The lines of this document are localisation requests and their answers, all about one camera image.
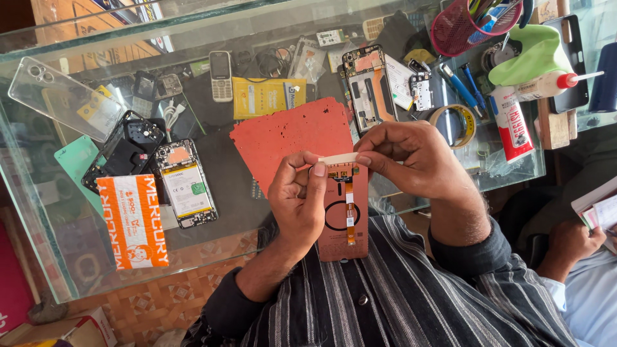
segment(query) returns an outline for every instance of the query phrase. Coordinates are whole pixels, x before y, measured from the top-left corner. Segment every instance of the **orange and white packet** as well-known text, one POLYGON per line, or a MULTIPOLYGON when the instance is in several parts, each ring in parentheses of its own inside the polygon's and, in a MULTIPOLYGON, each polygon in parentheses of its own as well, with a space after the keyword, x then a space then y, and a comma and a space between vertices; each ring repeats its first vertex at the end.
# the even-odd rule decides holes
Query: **orange and white packet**
POLYGON ((168 266, 154 175, 97 178, 116 271, 168 266))

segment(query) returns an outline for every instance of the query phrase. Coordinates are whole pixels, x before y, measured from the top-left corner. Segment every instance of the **shirt button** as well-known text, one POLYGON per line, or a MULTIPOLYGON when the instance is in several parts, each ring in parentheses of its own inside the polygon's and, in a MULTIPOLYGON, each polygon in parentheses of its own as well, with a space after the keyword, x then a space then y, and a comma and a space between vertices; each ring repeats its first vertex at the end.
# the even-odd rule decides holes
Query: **shirt button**
POLYGON ((368 298, 366 297, 366 295, 362 295, 360 297, 360 300, 358 300, 358 303, 360 304, 360 306, 366 305, 367 302, 368 302, 368 298))

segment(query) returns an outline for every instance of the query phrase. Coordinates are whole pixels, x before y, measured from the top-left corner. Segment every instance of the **supervooc battery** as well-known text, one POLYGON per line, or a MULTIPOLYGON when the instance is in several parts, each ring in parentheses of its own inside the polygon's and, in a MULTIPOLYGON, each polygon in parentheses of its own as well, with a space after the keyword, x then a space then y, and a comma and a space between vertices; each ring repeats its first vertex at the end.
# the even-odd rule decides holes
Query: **supervooc battery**
POLYGON ((212 203, 197 163, 163 173, 163 181, 177 218, 208 211, 212 203))

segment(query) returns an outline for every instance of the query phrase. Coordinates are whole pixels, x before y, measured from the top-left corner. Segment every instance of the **red glue tube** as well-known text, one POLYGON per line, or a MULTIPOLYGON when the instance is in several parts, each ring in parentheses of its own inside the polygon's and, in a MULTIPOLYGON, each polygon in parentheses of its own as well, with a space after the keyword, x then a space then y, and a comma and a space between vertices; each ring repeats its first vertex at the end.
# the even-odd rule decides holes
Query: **red glue tube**
POLYGON ((499 127, 508 164, 528 155, 534 149, 513 86, 498 86, 491 93, 491 107, 499 127))

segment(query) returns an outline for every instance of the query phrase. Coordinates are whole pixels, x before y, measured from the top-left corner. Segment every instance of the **patterned floor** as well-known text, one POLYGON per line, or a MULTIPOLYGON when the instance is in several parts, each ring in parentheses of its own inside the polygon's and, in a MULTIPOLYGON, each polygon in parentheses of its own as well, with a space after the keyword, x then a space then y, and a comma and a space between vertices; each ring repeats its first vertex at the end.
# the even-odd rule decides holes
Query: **patterned floor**
POLYGON ((244 266, 251 257, 230 259, 71 301, 69 314, 102 306, 118 345, 135 342, 137 346, 152 346, 164 331, 188 328, 223 276, 236 266, 244 266))

